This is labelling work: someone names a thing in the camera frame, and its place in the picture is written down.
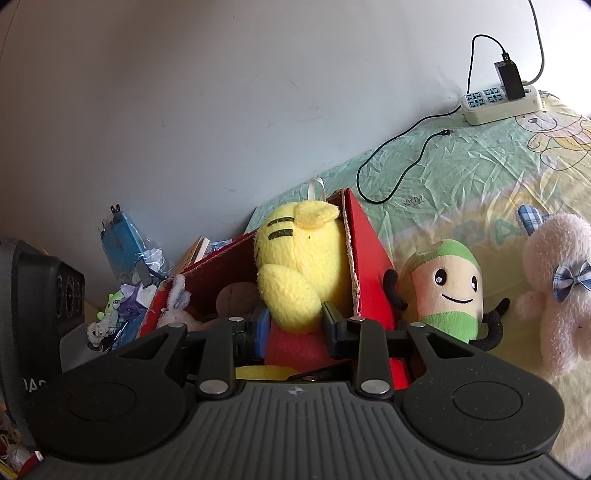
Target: black speaker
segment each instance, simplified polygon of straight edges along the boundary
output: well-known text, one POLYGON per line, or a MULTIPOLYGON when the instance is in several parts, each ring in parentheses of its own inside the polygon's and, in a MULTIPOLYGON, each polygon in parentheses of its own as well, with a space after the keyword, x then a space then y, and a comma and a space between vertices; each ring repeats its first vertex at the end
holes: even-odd
POLYGON ((27 398, 62 373, 60 341, 83 322, 84 275, 21 240, 0 240, 0 385, 27 446, 27 398))

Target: bed sheet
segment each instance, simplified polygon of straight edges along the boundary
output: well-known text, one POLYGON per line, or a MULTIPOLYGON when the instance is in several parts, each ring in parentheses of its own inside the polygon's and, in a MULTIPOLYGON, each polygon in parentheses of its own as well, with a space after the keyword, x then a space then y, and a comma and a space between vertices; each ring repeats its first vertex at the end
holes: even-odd
MULTIPOLYGON (((503 297, 515 300, 528 290, 521 264, 526 234, 517 221, 519 205, 548 213, 578 213, 591 220, 591 122, 555 96, 543 92, 544 110, 473 127, 459 113, 433 120, 387 146, 364 168, 363 192, 388 195, 402 171, 418 156, 425 139, 435 137, 387 203, 360 199, 394 265, 402 267, 416 250, 443 238, 466 244, 479 261, 485 309, 503 297)), ((367 158, 364 153, 324 172, 328 193, 350 187, 367 158)), ((308 183, 261 205, 247 230, 259 226, 276 206, 307 198, 308 183)), ((591 363, 560 378, 541 369, 539 324, 523 323, 513 309, 504 317, 505 335, 495 355, 546 378, 566 407, 553 456, 573 472, 591 473, 591 363)))

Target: white cable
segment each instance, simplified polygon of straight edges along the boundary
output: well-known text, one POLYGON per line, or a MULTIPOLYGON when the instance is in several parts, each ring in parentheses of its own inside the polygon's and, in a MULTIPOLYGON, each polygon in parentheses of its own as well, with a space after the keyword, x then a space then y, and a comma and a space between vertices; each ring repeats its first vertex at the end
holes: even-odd
POLYGON ((542 46, 542 37, 540 37, 540 26, 538 25, 538 17, 535 14, 534 4, 531 2, 531 0, 528 0, 528 2, 530 3, 531 13, 534 16, 535 32, 538 34, 538 42, 540 44, 540 54, 542 55, 542 63, 540 65, 540 71, 538 72, 538 75, 535 76, 535 79, 533 79, 530 82, 523 82, 523 85, 531 85, 532 83, 537 82, 542 76, 542 72, 544 71, 544 65, 546 63, 544 57, 544 47, 542 46))

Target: black power adapter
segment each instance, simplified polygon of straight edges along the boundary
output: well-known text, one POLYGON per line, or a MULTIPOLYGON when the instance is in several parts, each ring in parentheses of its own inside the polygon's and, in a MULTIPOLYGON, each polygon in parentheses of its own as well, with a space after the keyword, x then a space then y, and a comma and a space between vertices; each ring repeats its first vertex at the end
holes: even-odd
POLYGON ((508 100, 516 100, 525 96, 525 90, 521 83, 519 70, 515 62, 509 58, 507 52, 503 52, 503 61, 495 63, 496 72, 499 75, 499 80, 505 87, 508 100))

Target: white wall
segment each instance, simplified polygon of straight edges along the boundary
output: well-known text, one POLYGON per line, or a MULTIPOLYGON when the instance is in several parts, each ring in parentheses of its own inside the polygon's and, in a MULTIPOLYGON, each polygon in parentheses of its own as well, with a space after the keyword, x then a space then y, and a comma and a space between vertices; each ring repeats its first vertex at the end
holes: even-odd
MULTIPOLYGON (((534 2, 537 86, 591 112, 591 9, 534 2)), ((0 234, 82 270, 104 303, 109 205, 174 260, 235 235, 257 204, 454 107, 476 33, 535 76, 527 0, 22 0, 0 63, 0 234)), ((474 88, 499 59, 479 40, 474 88)))

